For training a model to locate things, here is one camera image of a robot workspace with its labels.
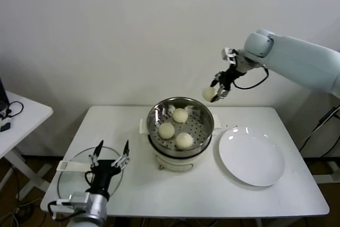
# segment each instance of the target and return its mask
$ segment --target table leg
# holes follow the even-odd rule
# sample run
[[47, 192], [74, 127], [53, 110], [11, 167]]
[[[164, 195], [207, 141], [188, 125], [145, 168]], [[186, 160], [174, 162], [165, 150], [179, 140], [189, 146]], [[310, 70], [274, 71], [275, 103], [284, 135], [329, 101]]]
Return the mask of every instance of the table leg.
[[51, 168], [49, 164], [45, 164], [38, 173], [35, 173], [30, 169], [25, 162], [22, 160], [21, 156], [18, 156], [16, 152], [9, 151], [4, 156], [12, 165], [14, 165], [20, 172], [27, 176], [30, 181], [26, 186], [20, 191], [20, 200], [22, 200], [35, 186], [42, 191], [47, 191], [49, 182], [45, 181], [41, 177], [48, 172]]
[[313, 175], [316, 183], [340, 183], [340, 168], [335, 162], [327, 162], [333, 170], [329, 175]]
[[255, 221], [256, 221], [256, 226], [257, 226], [257, 227], [262, 227], [262, 226], [263, 226], [263, 225], [262, 225], [261, 218], [256, 218]]
[[19, 153], [18, 150], [16, 150], [15, 148], [13, 148], [11, 150], [12, 153], [14, 153], [21, 161], [25, 162], [26, 160], [21, 156], [21, 154]]
[[288, 227], [299, 219], [300, 218], [280, 218], [271, 222], [266, 227]]
[[2, 190], [2, 188], [4, 188], [5, 184], [7, 183], [7, 181], [9, 180], [9, 178], [11, 177], [13, 173], [12, 168], [10, 168], [7, 173], [5, 174], [4, 178], [2, 178], [1, 182], [0, 182], [0, 191]]

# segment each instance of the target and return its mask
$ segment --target cable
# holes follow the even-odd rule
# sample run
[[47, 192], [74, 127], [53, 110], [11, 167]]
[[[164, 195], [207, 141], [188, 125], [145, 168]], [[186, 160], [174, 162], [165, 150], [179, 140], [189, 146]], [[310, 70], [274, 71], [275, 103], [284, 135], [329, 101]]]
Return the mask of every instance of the cable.
[[339, 143], [340, 141], [340, 135], [338, 137], [338, 139], [336, 140], [336, 142], [334, 143], [334, 145], [330, 148], [330, 150], [328, 150], [327, 152], [325, 152], [320, 158], [324, 157], [326, 154], [330, 153], [330, 151], [333, 150], [333, 148]]
[[[50, 203], [47, 204], [47, 209], [48, 209], [48, 212], [49, 212], [51, 217], [53, 217], [53, 212], [52, 212], [51, 206], [56, 206], [56, 205], [57, 205], [57, 201], [51, 201]], [[84, 210], [80, 210], [80, 211], [78, 211], [76, 213], [68, 215], [67, 217], [60, 218], [60, 219], [56, 218], [56, 219], [54, 219], [54, 221], [56, 221], [56, 222], [64, 222], [66, 220], [69, 220], [69, 219], [71, 219], [71, 218], [73, 218], [73, 217], [75, 217], [77, 215], [83, 214], [83, 213], [85, 213], [85, 211]]]
[[19, 223], [14, 215], [13, 212], [9, 212], [8, 214], [4, 215], [3, 217], [0, 218], [0, 227], [3, 225], [3, 223], [8, 219], [9, 216], [13, 216], [12, 218], [12, 222], [11, 222], [11, 226], [13, 225], [13, 220], [15, 220], [15, 223], [16, 223], [16, 227], [19, 227]]
[[[316, 127], [313, 129], [312, 132], [314, 132], [318, 127], [319, 127], [319, 125], [316, 125]], [[307, 144], [307, 142], [308, 142], [308, 140], [309, 140], [310, 138], [311, 138], [311, 136], [310, 136], [308, 139], [306, 139], [306, 141], [303, 143], [303, 145], [302, 145], [301, 148], [299, 149], [299, 152], [302, 151], [302, 149], [305, 147], [305, 145]]]
[[237, 88], [237, 89], [240, 89], [240, 90], [249, 90], [249, 89], [252, 89], [252, 88], [255, 88], [257, 86], [259, 86], [261, 83], [263, 83], [264, 81], [266, 81], [269, 77], [269, 70], [265, 67], [265, 66], [262, 66], [262, 68], [264, 69], [265, 73], [266, 73], [266, 77], [263, 78], [262, 81], [258, 82], [257, 84], [253, 85], [253, 86], [250, 86], [250, 87], [246, 87], [246, 88], [242, 88], [242, 87], [239, 87], [235, 84], [235, 81], [233, 81], [233, 85]]
[[39, 226], [38, 227], [42, 227], [42, 225], [44, 224], [44, 222], [45, 222], [45, 220], [46, 220], [46, 212], [44, 212], [45, 214], [44, 214], [44, 218], [43, 218], [43, 220], [42, 220], [42, 222], [39, 224]]
[[312, 133], [310, 133], [309, 136], [307, 136], [306, 138], [302, 139], [302, 142], [304, 142], [303, 146], [299, 149], [299, 151], [301, 152], [301, 150], [304, 148], [304, 146], [307, 144], [307, 141], [311, 138], [311, 136], [317, 132], [326, 122], [329, 121], [330, 118], [332, 118], [334, 116], [334, 114], [336, 114], [340, 109], [340, 105], [338, 107], [335, 108], [335, 110], [333, 110], [333, 108], [331, 110], [333, 110], [330, 114], [329, 112], [324, 115], [324, 117], [322, 117], [320, 119], [320, 122], [318, 123], [318, 125], [313, 129]]
[[17, 196], [17, 200], [16, 200], [16, 208], [13, 211], [13, 214], [15, 216], [15, 220], [16, 222], [18, 222], [19, 224], [26, 222], [29, 218], [31, 218], [33, 216], [34, 213], [34, 206], [32, 206], [31, 204], [34, 203], [35, 201], [32, 201], [30, 203], [26, 203], [24, 205], [19, 205], [19, 199], [20, 199], [20, 184], [19, 184], [19, 178], [18, 178], [18, 173], [16, 172], [15, 168], [13, 165], [11, 165], [11, 168], [15, 174], [15, 178], [16, 178], [16, 187], [18, 190], [18, 196]]
[[34, 202], [37, 202], [38, 200], [42, 200], [42, 199], [43, 199], [43, 198], [37, 198], [37, 199], [35, 199], [35, 200], [32, 200], [31, 202], [22, 204], [22, 205], [20, 205], [20, 206], [18, 206], [18, 207], [28, 206], [28, 205], [33, 204]]
[[196, 219], [196, 222], [197, 222], [200, 226], [202, 226], [202, 227], [213, 227], [213, 226], [215, 226], [216, 223], [218, 222], [218, 219], [214, 220], [212, 223], [210, 223], [210, 224], [208, 224], [208, 225], [201, 224], [200, 221], [198, 221], [197, 219]]
[[[20, 105], [21, 105], [21, 109], [20, 109], [20, 111], [17, 112], [16, 114], [10, 115], [10, 113], [12, 112], [12, 110], [10, 110], [10, 107], [11, 107], [11, 105], [14, 104], [14, 103], [20, 104]], [[20, 101], [13, 101], [13, 102], [10, 102], [10, 104], [8, 105], [8, 107], [7, 107], [7, 109], [6, 109], [5, 117], [10, 117], [10, 118], [15, 117], [15, 116], [17, 116], [18, 114], [21, 114], [21, 112], [23, 111], [23, 109], [24, 109], [23, 103], [21, 103]]]

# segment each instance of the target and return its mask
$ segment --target black cable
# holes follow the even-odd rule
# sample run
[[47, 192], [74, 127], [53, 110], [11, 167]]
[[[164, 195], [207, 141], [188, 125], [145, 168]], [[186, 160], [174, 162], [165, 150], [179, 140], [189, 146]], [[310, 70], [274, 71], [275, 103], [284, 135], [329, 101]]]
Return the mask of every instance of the black cable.
[[[48, 212], [49, 212], [51, 217], [53, 217], [53, 212], [52, 212], [51, 206], [56, 206], [56, 205], [57, 205], [57, 201], [51, 201], [50, 203], [47, 204], [47, 209], [48, 209]], [[80, 211], [78, 211], [76, 213], [73, 213], [73, 214], [67, 216], [67, 217], [60, 218], [60, 219], [56, 218], [56, 219], [54, 219], [54, 221], [56, 221], [56, 222], [64, 222], [66, 220], [69, 220], [69, 219], [71, 219], [71, 218], [73, 218], [73, 217], [75, 217], [77, 215], [83, 214], [83, 213], [85, 213], [85, 211], [84, 210], [80, 210]]]
[[261, 83], [263, 83], [264, 81], [266, 81], [269, 77], [269, 71], [266, 67], [262, 66], [262, 68], [264, 69], [265, 73], [266, 73], [266, 77], [263, 78], [262, 81], [258, 82], [257, 84], [253, 85], [253, 86], [250, 86], [250, 87], [246, 87], [246, 88], [242, 88], [242, 87], [239, 87], [235, 84], [235, 81], [233, 81], [233, 85], [237, 88], [237, 89], [240, 89], [240, 90], [249, 90], [249, 89], [252, 89], [252, 88], [255, 88], [256, 86], [259, 86]]
[[29, 204], [21, 207], [19, 206], [18, 209], [19, 211], [16, 212], [14, 215], [18, 223], [22, 224], [28, 221], [33, 216], [35, 206], [34, 204]]
[[43, 220], [42, 220], [42, 222], [40, 223], [40, 225], [38, 226], [38, 227], [42, 227], [42, 225], [44, 224], [44, 222], [45, 222], [45, 220], [46, 220], [46, 212], [44, 212], [45, 214], [44, 214], [44, 218], [43, 218]]
[[[312, 133], [320, 126], [320, 123], [318, 123], [318, 125], [315, 126], [315, 128], [313, 129]], [[307, 144], [308, 140], [310, 139], [311, 137], [309, 137], [308, 139], [306, 139], [306, 141], [303, 143], [303, 145], [301, 146], [301, 148], [299, 149], [299, 152], [302, 151], [302, 149], [305, 147], [305, 145]]]
[[86, 183], [87, 183], [89, 186], [91, 186], [91, 182], [87, 179], [87, 175], [88, 175], [89, 173], [92, 173], [92, 171], [87, 171], [87, 172], [85, 172], [85, 181], [86, 181]]
[[[12, 110], [10, 110], [10, 106], [13, 104], [13, 103], [18, 103], [21, 105], [21, 110], [19, 112], [17, 112], [16, 114], [13, 114], [13, 115], [10, 115], [10, 113], [12, 112]], [[13, 101], [13, 102], [10, 102], [10, 104], [8, 105], [7, 109], [6, 109], [6, 115], [5, 117], [15, 117], [17, 116], [18, 114], [21, 114], [21, 112], [23, 111], [24, 109], [24, 106], [23, 106], [23, 103], [21, 103], [20, 101]]]
[[[340, 105], [338, 105], [337, 107], [332, 107], [320, 120], [319, 120], [319, 122], [318, 122], [318, 124], [315, 126], [315, 128], [313, 129], [313, 131], [312, 131], [312, 133], [317, 129], [317, 128], [319, 128], [321, 125], [324, 125], [324, 124], [326, 124], [331, 118], [329, 118], [329, 116], [331, 115], [331, 114], [333, 114], [333, 116], [331, 116], [331, 117], [335, 117], [335, 118], [337, 118], [337, 119], [339, 119], [340, 120], [340, 117], [337, 115], [337, 112], [338, 111], [336, 111], [335, 113], [334, 113], [334, 110], [335, 109], [337, 109], [337, 108], [339, 108], [340, 107]], [[310, 136], [308, 139], [306, 139], [306, 141], [303, 143], [303, 145], [302, 145], [302, 147], [299, 149], [299, 152], [301, 152], [302, 151], [302, 149], [305, 147], [305, 145], [307, 144], [307, 142], [308, 142], [308, 140], [311, 138], [312, 136]]]
[[339, 143], [340, 141], [340, 135], [338, 137], [338, 139], [336, 140], [336, 142], [334, 143], [334, 145], [330, 148], [330, 150], [328, 150], [327, 152], [325, 152], [320, 158], [324, 157], [326, 154], [330, 153], [330, 151], [333, 150], [333, 148]]

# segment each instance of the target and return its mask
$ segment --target white wall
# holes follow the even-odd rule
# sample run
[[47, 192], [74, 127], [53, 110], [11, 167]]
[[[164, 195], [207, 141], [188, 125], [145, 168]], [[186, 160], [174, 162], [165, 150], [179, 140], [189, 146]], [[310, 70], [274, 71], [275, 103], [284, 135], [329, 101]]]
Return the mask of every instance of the white wall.
[[[202, 100], [227, 68], [222, 48], [242, 47], [258, 28], [340, 48], [325, 33], [338, 33], [339, 14], [337, 0], [0, 0], [1, 77], [8, 90], [54, 109], [20, 147], [62, 155], [91, 105]], [[251, 71], [239, 84], [263, 75]], [[271, 73], [219, 105], [274, 106], [291, 123], [309, 95]]]

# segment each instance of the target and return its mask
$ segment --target metal rim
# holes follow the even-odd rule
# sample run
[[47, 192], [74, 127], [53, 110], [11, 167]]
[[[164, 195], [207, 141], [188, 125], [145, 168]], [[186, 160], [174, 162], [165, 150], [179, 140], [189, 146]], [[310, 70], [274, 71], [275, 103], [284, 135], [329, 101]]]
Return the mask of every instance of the metal rim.
[[152, 119], [154, 120], [155, 112], [158, 110], [158, 108], [164, 107], [164, 105], [171, 105], [172, 101], [174, 102], [174, 105], [177, 103], [177, 101], [187, 102], [188, 106], [190, 106], [190, 103], [192, 103], [193, 107], [204, 112], [205, 120], [207, 120], [208, 123], [210, 124], [210, 128], [208, 129], [209, 132], [206, 136], [206, 139], [204, 141], [202, 141], [202, 140], [198, 141], [199, 144], [196, 144], [195, 147], [190, 148], [189, 150], [180, 150], [178, 148], [175, 149], [175, 150], [171, 150], [171, 149], [169, 149], [168, 145], [166, 145], [164, 143], [160, 143], [160, 142], [157, 143], [157, 141], [151, 139], [150, 136], [148, 136], [148, 140], [151, 143], [152, 147], [156, 149], [156, 151], [160, 152], [162, 155], [164, 155], [166, 157], [170, 157], [170, 158], [174, 158], [174, 159], [184, 159], [184, 158], [191, 158], [191, 157], [197, 156], [198, 154], [202, 153], [208, 147], [208, 145], [210, 144], [212, 132], [213, 132], [213, 129], [214, 129], [214, 118], [213, 118], [213, 115], [211, 114], [210, 110], [204, 104], [202, 104], [201, 102], [199, 102], [195, 99], [187, 98], [187, 97], [171, 97], [171, 98], [164, 99], [161, 102], [157, 103], [155, 106], [153, 106], [151, 108], [151, 110], [149, 111], [148, 116], [147, 116], [148, 133], [149, 133], [149, 135], [155, 134], [155, 129], [154, 129], [155, 127], [152, 127]]
[[195, 156], [200, 155], [201, 153], [203, 153], [203, 152], [208, 148], [210, 142], [211, 142], [211, 136], [210, 136], [210, 138], [209, 138], [209, 141], [207, 142], [207, 146], [206, 146], [202, 151], [200, 151], [200, 152], [197, 153], [197, 154], [193, 154], [193, 155], [191, 155], [191, 156], [188, 156], [188, 157], [175, 157], [175, 156], [172, 156], [172, 155], [167, 155], [167, 154], [165, 154], [164, 152], [162, 152], [161, 150], [159, 150], [153, 143], [150, 142], [150, 144], [151, 144], [151, 146], [153, 147], [154, 150], [156, 150], [158, 153], [162, 154], [162, 155], [165, 156], [165, 157], [168, 157], [168, 158], [171, 158], [171, 159], [190, 159], [190, 158], [193, 158], [193, 157], [195, 157]]

